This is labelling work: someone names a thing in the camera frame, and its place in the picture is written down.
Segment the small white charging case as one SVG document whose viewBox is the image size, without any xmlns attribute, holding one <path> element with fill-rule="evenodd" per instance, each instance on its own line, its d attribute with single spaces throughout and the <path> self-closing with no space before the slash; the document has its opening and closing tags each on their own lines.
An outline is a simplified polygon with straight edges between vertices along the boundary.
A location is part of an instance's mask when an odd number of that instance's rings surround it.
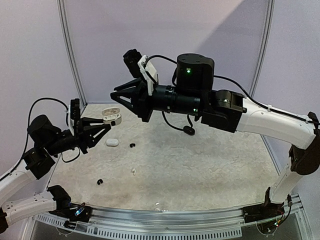
<svg viewBox="0 0 320 240">
<path fill-rule="evenodd" d="M 102 110 L 102 120 L 106 125 L 117 126 L 122 123 L 122 115 L 118 107 L 109 107 Z"/>
</svg>

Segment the white oval charging case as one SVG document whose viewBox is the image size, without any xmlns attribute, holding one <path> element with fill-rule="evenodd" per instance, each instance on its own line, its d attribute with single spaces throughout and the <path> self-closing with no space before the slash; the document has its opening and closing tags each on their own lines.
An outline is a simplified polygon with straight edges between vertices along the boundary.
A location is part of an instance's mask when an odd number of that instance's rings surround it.
<svg viewBox="0 0 320 240">
<path fill-rule="evenodd" d="M 108 146 L 108 147 L 116 147 L 119 145 L 119 140 L 118 139 L 115 139 L 115 138 L 108 138 L 106 141 L 105 141 L 105 144 Z"/>
</svg>

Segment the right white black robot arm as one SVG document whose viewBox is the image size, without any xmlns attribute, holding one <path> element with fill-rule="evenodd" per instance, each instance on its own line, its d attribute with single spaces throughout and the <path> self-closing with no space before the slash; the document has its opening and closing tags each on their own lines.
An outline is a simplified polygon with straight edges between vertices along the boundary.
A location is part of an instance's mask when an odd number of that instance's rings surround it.
<svg viewBox="0 0 320 240">
<path fill-rule="evenodd" d="M 315 113 L 298 115 L 274 108 L 254 100 L 245 90 L 213 90 L 214 60 L 200 54 L 177 57 L 171 85 L 159 84 L 150 56 L 130 50 L 123 60 L 133 80 L 117 86 L 110 97 L 145 123 L 153 111 L 177 113 L 222 131 L 259 134 L 290 143 L 289 163 L 258 208 L 262 218 L 274 214 L 299 180 L 319 168 L 320 123 Z"/>
</svg>

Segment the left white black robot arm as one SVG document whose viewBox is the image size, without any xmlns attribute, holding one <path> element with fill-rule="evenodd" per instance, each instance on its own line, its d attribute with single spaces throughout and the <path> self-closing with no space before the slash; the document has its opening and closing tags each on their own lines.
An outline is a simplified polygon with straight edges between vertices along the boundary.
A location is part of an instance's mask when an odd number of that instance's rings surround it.
<svg viewBox="0 0 320 240">
<path fill-rule="evenodd" d="M 106 124 L 102 119 L 83 117 L 77 119 L 71 132 L 52 125 L 44 114 L 37 116 L 27 128 L 34 147 L 22 155 L 17 166 L 1 176 L 0 231 L 4 232 L 16 222 L 44 212 L 71 221 L 88 222 L 91 209 L 73 204 L 60 185 L 48 187 L 29 198 L 9 199 L 26 185 L 44 177 L 55 165 L 54 159 L 59 154 L 76 148 L 87 154 L 88 149 L 95 147 L 112 127 L 112 123 Z"/>
</svg>

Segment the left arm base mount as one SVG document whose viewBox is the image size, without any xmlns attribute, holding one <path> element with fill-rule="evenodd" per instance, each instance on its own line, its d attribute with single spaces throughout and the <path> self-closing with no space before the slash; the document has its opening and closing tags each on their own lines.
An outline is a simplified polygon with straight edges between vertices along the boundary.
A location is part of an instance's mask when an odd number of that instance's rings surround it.
<svg viewBox="0 0 320 240">
<path fill-rule="evenodd" d="M 68 219 L 70 222 L 88 223 L 92 216 L 93 208 L 82 204 L 70 203 L 68 207 L 49 211 L 50 214 Z"/>
</svg>

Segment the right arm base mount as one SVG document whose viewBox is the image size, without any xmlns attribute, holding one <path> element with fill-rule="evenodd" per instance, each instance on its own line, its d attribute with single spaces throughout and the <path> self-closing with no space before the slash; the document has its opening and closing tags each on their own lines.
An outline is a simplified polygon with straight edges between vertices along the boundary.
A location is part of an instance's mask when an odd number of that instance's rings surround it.
<svg viewBox="0 0 320 240">
<path fill-rule="evenodd" d="M 284 203 L 264 202 L 241 208 L 244 222 L 252 223 L 282 216 L 285 213 Z"/>
</svg>

